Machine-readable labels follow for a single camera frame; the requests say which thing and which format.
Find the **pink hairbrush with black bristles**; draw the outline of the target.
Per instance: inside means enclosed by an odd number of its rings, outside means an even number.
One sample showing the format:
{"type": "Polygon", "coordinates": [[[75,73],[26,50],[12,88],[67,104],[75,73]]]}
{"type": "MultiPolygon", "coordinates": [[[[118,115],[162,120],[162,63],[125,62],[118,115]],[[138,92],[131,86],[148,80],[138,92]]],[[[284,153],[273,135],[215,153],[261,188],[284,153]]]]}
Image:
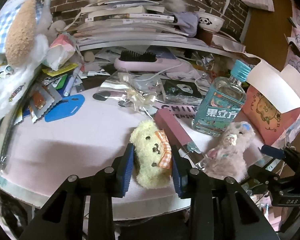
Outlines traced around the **pink hairbrush with black bristles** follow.
{"type": "Polygon", "coordinates": [[[179,59],[157,57],[150,51],[140,54],[131,50],[124,50],[120,57],[114,61],[115,69],[125,69],[129,72],[169,72],[182,66],[183,61],[179,59]]]}

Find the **purple cloth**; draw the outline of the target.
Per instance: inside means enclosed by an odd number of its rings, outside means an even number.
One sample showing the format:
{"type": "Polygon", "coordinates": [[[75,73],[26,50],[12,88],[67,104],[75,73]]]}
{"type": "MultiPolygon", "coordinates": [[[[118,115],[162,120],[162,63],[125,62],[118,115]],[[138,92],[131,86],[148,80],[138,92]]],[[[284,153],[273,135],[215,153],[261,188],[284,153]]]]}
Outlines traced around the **purple cloth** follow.
{"type": "Polygon", "coordinates": [[[186,33],[189,37],[195,37],[197,34],[199,17],[195,12],[174,13],[175,25],[186,33]]]}

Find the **orange snack foil packet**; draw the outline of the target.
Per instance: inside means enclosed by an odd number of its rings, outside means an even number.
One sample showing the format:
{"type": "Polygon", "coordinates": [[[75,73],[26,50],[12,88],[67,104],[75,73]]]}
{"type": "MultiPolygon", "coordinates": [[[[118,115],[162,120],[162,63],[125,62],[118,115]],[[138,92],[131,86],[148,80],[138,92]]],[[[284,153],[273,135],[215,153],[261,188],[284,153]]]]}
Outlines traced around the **orange snack foil packet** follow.
{"type": "Polygon", "coordinates": [[[29,110],[32,123],[40,120],[57,103],[62,100],[62,96],[57,92],[53,85],[43,85],[35,83],[30,92],[29,110]]]}

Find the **clear bottle with blue cap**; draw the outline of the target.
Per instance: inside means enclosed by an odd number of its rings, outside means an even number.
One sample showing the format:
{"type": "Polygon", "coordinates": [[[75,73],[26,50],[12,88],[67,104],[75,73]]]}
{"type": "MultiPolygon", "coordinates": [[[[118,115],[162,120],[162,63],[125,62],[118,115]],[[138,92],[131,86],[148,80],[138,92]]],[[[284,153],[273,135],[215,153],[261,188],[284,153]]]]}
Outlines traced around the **clear bottle with blue cap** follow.
{"type": "Polygon", "coordinates": [[[249,66],[236,60],[230,77],[213,80],[192,121],[195,131],[218,137],[226,130],[246,101],[242,83],[250,71],[249,66]]]}

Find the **brown box under bowl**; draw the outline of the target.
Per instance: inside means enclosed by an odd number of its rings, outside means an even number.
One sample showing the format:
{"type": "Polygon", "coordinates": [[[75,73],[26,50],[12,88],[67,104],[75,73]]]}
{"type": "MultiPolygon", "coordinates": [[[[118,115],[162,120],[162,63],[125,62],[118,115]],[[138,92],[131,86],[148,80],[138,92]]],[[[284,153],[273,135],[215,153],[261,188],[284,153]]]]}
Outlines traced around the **brown box under bowl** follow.
{"type": "Polygon", "coordinates": [[[207,30],[200,29],[197,33],[198,39],[205,42],[208,46],[218,48],[226,51],[233,51],[238,53],[245,52],[245,45],[236,41],[233,37],[212,33],[207,30]]]}

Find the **pink rectangular keychain tag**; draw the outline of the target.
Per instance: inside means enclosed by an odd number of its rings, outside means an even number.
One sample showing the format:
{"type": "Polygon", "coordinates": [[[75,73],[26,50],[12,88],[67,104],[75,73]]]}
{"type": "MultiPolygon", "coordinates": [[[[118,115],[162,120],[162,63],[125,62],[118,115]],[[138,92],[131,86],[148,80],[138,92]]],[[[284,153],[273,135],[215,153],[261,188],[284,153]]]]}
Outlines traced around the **pink rectangular keychain tag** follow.
{"type": "Polygon", "coordinates": [[[168,109],[157,110],[154,121],[165,132],[171,146],[182,148],[196,168],[205,170],[204,155],[168,109]]]}

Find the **pink white tissue pack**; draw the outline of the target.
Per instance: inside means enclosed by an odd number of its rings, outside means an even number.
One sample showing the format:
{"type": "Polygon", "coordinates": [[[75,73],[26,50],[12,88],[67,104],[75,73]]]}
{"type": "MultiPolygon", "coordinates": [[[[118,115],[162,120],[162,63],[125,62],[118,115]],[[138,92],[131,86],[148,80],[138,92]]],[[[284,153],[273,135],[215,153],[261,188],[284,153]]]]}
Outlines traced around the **pink white tissue pack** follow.
{"type": "Polygon", "coordinates": [[[59,34],[49,47],[42,64],[57,71],[74,55],[75,52],[75,39],[69,33],[59,34]]]}

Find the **pink fluffy plush toy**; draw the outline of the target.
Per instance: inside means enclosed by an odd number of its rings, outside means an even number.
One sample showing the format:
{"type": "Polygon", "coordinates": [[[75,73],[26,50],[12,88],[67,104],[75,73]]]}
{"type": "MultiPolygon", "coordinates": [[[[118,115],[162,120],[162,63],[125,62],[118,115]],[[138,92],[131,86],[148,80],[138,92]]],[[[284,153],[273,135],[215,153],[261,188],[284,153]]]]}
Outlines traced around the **pink fluffy plush toy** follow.
{"type": "Polygon", "coordinates": [[[232,177],[240,182],[247,172],[243,153],[254,137],[251,124],[232,122],[221,135],[218,145],[205,154],[204,172],[212,178],[223,180],[232,177]]]}

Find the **blue plastic luggage tag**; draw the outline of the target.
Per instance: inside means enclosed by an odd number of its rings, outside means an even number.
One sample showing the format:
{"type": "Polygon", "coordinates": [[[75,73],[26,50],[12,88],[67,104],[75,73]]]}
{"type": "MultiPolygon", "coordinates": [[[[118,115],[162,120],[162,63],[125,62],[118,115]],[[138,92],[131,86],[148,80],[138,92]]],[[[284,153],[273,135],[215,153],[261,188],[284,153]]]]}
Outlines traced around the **blue plastic luggage tag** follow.
{"type": "Polygon", "coordinates": [[[73,116],[82,107],[84,102],[85,97],[82,94],[64,97],[48,113],[45,114],[44,120],[46,122],[52,122],[73,116]]]}

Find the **clear cellophane bag with ribbon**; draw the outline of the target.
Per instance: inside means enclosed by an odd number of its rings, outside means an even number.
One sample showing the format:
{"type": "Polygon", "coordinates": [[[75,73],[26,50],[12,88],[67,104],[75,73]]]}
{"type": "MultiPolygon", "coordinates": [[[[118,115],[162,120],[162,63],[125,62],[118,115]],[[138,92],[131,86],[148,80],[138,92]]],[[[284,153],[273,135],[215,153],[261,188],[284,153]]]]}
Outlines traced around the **clear cellophane bag with ribbon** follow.
{"type": "Polygon", "coordinates": [[[155,74],[118,70],[98,87],[97,94],[152,118],[158,110],[157,103],[162,99],[162,91],[162,81],[155,74]]]}

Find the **stack of books and papers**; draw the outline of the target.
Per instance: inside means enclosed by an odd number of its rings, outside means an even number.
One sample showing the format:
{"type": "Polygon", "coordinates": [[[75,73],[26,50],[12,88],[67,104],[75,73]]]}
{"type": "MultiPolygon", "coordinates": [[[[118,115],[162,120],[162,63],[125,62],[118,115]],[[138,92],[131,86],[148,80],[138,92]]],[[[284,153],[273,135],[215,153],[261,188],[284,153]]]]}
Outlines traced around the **stack of books and papers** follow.
{"type": "Polygon", "coordinates": [[[82,7],[73,36],[79,46],[115,40],[186,41],[177,0],[101,0],[82,7]]]}

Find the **white shelf board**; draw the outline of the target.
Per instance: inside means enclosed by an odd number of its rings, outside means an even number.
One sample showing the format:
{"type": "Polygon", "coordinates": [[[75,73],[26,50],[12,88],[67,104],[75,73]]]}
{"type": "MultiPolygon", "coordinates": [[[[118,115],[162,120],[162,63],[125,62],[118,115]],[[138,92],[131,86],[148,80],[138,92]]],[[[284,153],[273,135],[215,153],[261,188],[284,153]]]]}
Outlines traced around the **white shelf board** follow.
{"type": "Polygon", "coordinates": [[[234,52],[221,50],[218,48],[213,48],[205,44],[203,41],[196,38],[189,38],[187,42],[177,42],[177,41],[158,41],[158,40],[123,40],[123,41],[111,41],[111,42],[101,42],[93,44],[79,45],[79,50],[91,50],[97,48],[107,48],[107,47],[124,47],[124,46],[162,46],[162,47],[176,47],[183,49],[192,49],[198,51],[205,51],[217,55],[222,55],[230,58],[236,58],[234,52]]]}

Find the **white panda bowl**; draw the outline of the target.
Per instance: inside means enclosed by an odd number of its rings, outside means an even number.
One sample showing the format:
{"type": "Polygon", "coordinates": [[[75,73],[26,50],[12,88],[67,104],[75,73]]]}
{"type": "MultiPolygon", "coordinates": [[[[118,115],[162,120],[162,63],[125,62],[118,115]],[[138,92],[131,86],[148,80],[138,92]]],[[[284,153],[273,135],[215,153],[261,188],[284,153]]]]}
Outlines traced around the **white panda bowl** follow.
{"type": "Polygon", "coordinates": [[[221,30],[221,27],[224,24],[224,20],[222,18],[213,14],[200,11],[195,12],[195,14],[199,18],[198,26],[200,27],[200,29],[203,29],[205,31],[217,33],[221,30]]]}

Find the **yellow plush bear toy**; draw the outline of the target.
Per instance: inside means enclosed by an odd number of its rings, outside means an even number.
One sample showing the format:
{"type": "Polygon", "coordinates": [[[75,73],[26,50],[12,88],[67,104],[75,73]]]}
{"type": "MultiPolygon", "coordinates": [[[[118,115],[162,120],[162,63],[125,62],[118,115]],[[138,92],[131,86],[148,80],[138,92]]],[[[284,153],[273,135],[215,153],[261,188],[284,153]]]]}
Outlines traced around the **yellow plush bear toy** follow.
{"type": "Polygon", "coordinates": [[[136,181],[146,189],[168,187],[171,181],[172,149],[167,135],[153,120],[146,120],[130,135],[134,145],[136,181]]]}

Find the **large plush doll plaid shirt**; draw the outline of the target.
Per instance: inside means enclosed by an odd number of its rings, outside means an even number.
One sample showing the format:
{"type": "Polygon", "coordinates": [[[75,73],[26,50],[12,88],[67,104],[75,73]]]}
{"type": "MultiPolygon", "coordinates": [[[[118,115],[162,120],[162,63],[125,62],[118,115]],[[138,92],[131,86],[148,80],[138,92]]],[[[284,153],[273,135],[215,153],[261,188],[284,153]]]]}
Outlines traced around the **large plush doll plaid shirt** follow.
{"type": "Polygon", "coordinates": [[[51,0],[7,0],[0,10],[0,121],[22,98],[49,49],[51,0]]]}

